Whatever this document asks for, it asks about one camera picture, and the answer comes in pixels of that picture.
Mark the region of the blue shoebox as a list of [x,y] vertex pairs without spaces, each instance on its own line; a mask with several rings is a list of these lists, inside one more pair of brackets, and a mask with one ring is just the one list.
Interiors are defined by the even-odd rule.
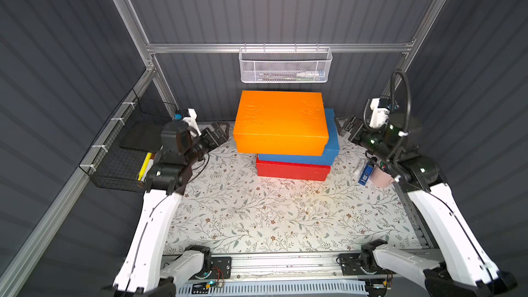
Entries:
[[320,166],[332,166],[340,152],[338,141],[338,129],[334,122],[335,114],[333,109],[324,109],[329,133],[329,141],[324,147],[320,156],[311,155],[271,155],[258,154],[258,159],[268,162],[284,162],[293,164],[310,164]]

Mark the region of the orange shoebox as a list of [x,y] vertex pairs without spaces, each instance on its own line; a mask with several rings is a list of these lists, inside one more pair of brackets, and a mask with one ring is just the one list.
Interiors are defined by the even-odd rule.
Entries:
[[243,91],[233,131],[240,153],[322,155],[329,141],[318,92]]

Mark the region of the red shoebox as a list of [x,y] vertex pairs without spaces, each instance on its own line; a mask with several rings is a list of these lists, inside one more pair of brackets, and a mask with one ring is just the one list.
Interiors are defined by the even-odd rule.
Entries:
[[331,172],[331,166],[263,161],[257,158],[257,175],[290,180],[324,182]]

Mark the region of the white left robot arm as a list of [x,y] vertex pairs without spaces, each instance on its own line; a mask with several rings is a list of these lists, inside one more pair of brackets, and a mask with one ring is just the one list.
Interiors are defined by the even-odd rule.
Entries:
[[175,296],[197,274],[211,271],[209,247],[190,246],[168,267],[162,256],[173,216],[193,176],[193,165],[204,160],[229,138],[227,123],[212,122],[200,129],[184,120],[166,124],[162,146],[143,175],[140,219],[122,267],[100,296]]

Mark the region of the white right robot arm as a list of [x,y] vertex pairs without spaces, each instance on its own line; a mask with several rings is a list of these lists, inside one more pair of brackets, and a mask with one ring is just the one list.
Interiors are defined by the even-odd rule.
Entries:
[[459,210],[437,162],[409,147],[411,120],[391,114],[377,129],[362,122],[349,140],[365,148],[370,160],[385,163],[388,174],[422,215],[442,261],[422,258],[383,239],[365,243],[357,263],[366,274],[395,273],[429,296],[498,296],[518,285],[481,247]]

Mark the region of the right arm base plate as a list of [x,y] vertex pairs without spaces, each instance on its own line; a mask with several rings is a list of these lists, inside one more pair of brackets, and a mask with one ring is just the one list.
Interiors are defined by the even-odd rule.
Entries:
[[365,275],[385,275],[391,276],[394,272],[380,268],[375,265],[374,260],[368,254],[359,253],[344,253],[339,254],[335,260],[345,276]]

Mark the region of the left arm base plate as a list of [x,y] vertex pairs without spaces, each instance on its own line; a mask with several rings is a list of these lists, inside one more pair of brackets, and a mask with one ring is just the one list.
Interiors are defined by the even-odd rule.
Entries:
[[209,271],[196,274],[197,280],[226,280],[231,276],[232,257],[213,257]]

